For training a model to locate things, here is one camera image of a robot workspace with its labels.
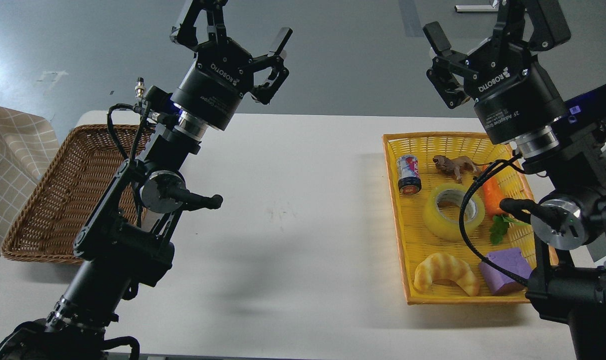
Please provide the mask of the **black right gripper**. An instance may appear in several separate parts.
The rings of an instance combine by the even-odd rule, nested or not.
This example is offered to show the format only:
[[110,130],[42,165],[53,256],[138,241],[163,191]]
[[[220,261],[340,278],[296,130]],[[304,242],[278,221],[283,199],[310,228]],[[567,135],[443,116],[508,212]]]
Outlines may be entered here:
[[[572,34],[558,0],[493,0],[497,20],[490,42],[469,57],[451,49],[440,23],[423,28],[435,53],[426,75],[449,109],[470,98],[474,111],[497,145],[541,129],[566,113],[566,106],[538,57],[529,50],[548,51],[567,43]],[[522,42],[525,18],[533,27],[527,48]],[[508,44],[503,55],[491,50]],[[456,79],[462,77],[463,85]]]

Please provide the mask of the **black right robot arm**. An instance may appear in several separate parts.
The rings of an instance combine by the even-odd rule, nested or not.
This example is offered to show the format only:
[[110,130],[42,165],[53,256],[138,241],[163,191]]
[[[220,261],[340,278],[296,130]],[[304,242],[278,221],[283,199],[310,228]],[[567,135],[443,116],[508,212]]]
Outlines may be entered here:
[[501,0],[491,36],[476,50],[452,50],[438,22],[424,34],[435,52],[427,76],[450,109],[473,100],[490,141],[517,153],[488,166],[462,207],[489,178],[523,159],[554,190],[539,202],[503,199],[502,210],[534,232],[536,267],[526,288],[541,319],[570,328],[578,360],[606,360],[606,84],[563,100],[537,54],[571,33],[556,0]]

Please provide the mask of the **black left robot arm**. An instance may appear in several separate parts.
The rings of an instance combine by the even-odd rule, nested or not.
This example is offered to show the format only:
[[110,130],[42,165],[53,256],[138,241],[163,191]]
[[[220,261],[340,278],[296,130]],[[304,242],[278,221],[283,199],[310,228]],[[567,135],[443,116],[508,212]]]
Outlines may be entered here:
[[74,241],[83,264],[48,317],[18,325],[0,343],[0,360],[106,360],[123,346],[140,358],[135,337],[105,338],[119,302],[172,268],[170,239],[183,212],[223,202],[186,188],[186,157],[199,152],[207,129],[229,125],[245,95],[267,105],[289,75],[284,47],[293,30],[281,28],[268,53],[254,57],[227,35],[225,5],[194,0],[172,28],[172,42],[194,55],[175,91],[145,89],[139,78],[136,104],[109,108],[108,133],[123,161]]

